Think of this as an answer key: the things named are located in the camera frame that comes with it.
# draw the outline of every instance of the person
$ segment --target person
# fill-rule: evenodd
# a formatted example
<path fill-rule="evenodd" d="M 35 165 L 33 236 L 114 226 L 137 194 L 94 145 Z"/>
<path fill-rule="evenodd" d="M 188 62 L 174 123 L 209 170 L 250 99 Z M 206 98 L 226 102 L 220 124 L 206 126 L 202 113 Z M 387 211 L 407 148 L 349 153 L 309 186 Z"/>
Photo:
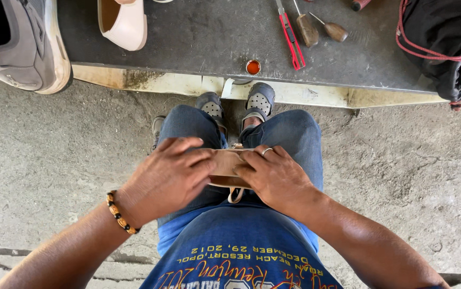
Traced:
<path fill-rule="evenodd" d="M 449 288 L 393 232 L 323 193 L 318 124 L 299 109 L 269 119 L 274 96 L 256 83 L 246 102 L 240 140 L 253 151 L 234 172 L 253 190 L 239 203 L 208 186 L 226 131 L 220 99 L 206 93 L 196 108 L 178 105 L 155 120 L 157 148 L 109 194 L 109 209 L 100 204 L 39 246 L 0 288 L 83 288 L 129 233 L 155 219 L 162 257 L 143 289 L 342 288 L 318 258 L 318 237 L 371 288 Z"/>

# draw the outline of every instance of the wedding ring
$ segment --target wedding ring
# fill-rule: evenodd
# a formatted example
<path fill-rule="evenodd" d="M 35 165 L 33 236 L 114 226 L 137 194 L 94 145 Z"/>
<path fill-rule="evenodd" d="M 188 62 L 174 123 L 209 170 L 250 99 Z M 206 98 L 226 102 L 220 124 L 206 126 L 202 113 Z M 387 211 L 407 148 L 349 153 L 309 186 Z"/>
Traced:
<path fill-rule="evenodd" d="M 261 153 L 261 156 L 264 157 L 264 154 L 266 154 L 266 152 L 267 152 L 268 150 L 273 150 L 273 148 L 267 148 L 267 149 L 265 149 L 265 150 Z"/>

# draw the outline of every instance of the workbench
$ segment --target workbench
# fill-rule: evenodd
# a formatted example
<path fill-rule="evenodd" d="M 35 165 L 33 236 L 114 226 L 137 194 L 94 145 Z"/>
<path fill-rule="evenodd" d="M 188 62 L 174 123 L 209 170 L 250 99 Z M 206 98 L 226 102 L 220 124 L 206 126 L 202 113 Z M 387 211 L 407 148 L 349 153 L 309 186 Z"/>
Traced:
<path fill-rule="evenodd" d="M 399 92 L 434 91 L 395 43 L 398 0 L 372 0 L 359 12 L 350 9 L 351 0 L 297 3 L 301 13 L 313 12 L 350 33 L 345 42 L 334 42 L 323 25 L 311 19 L 320 38 L 316 46 L 307 48 L 298 33 L 293 0 L 282 0 L 305 58 L 305 67 L 298 71 L 293 69 L 274 0 L 145 0 L 148 38 L 140 51 L 126 51 L 102 36 L 96 0 L 58 1 L 58 17 L 73 64 Z M 251 59 L 261 63 L 256 76 L 245 70 Z"/>

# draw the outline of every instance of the concrete floor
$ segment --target concrete floor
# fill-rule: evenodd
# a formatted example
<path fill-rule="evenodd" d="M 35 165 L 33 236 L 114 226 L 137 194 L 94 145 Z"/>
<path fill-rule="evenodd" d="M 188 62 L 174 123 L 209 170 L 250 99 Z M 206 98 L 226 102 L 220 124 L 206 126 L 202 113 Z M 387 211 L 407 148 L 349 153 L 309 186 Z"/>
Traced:
<path fill-rule="evenodd" d="M 75 81 L 42 96 L 0 82 L 0 278 L 118 188 L 152 145 L 151 122 L 195 98 Z M 224 101 L 236 140 L 242 101 Z M 461 112 L 446 104 L 302 108 L 323 131 L 325 193 L 387 226 L 440 273 L 461 274 Z M 104 262 L 88 288 L 138 288 L 159 259 L 152 222 Z M 365 287 L 325 242 L 345 288 Z"/>

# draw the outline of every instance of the finger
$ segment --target finger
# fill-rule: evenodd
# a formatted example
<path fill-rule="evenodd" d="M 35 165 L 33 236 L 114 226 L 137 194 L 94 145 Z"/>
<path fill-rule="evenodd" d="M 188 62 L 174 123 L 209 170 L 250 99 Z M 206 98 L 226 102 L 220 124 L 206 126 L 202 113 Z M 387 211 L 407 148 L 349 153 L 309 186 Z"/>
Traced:
<path fill-rule="evenodd" d="M 211 182 L 211 179 L 209 177 L 203 179 L 201 182 L 199 182 L 198 184 L 196 184 L 193 189 L 189 190 L 187 193 L 186 193 L 186 204 L 190 203 L 192 200 L 194 200 L 201 192 L 202 190 L 205 188 L 205 186 L 207 186 L 209 183 Z"/>
<path fill-rule="evenodd" d="M 207 178 L 214 169 L 216 169 L 216 161 L 213 159 L 205 159 L 199 161 L 196 165 L 191 167 L 191 173 L 189 174 L 190 183 L 195 186 L 203 179 Z"/>
<path fill-rule="evenodd" d="M 260 154 L 263 158 L 265 158 L 268 161 L 271 161 L 271 162 L 279 161 L 280 156 L 273 149 L 265 151 L 266 149 L 269 149 L 269 148 L 270 148 L 269 146 L 262 144 L 256 147 L 254 149 L 254 152 Z"/>
<path fill-rule="evenodd" d="M 257 172 L 251 168 L 250 166 L 247 165 L 237 165 L 233 169 L 234 173 L 236 173 L 240 178 L 242 178 L 244 181 L 246 181 L 249 185 L 253 186 L 255 178 L 255 174 Z"/>
<path fill-rule="evenodd" d="M 273 150 L 281 157 L 291 158 L 290 154 L 281 146 L 274 146 Z"/>
<path fill-rule="evenodd" d="M 170 154 L 183 154 L 188 148 L 196 148 L 204 144 L 199 137 L 179 137 L 172 145 L 165 150 Z"/>
<path fill-rule="evenodd" d="M 240 158 L 248 162 L 256 171 L 266 167 L 266 160 L 255 151 L 244 151 L 241 153 Z"/>
<path fill-rule="evenodd" d="M 155 152 L 162 152 L 163 150 L 170 147 L 171 144 L 176 140 L 177 140 L 176 137 L 169 137 L 169 138 L 165 139 L 164 141 L 161 141 L 161 143 L 157 146 L 157 148 L 154 151 Z"/>
<path fill-rule="evenodd" d="M 216 150 L 198 149 L 190 151 L 189 153 L 183 155 L 182 158 L 186 161 L 186 165 L 191 167 L 199 161 L 214 157 L 214 155 L 216 155 Z"/>

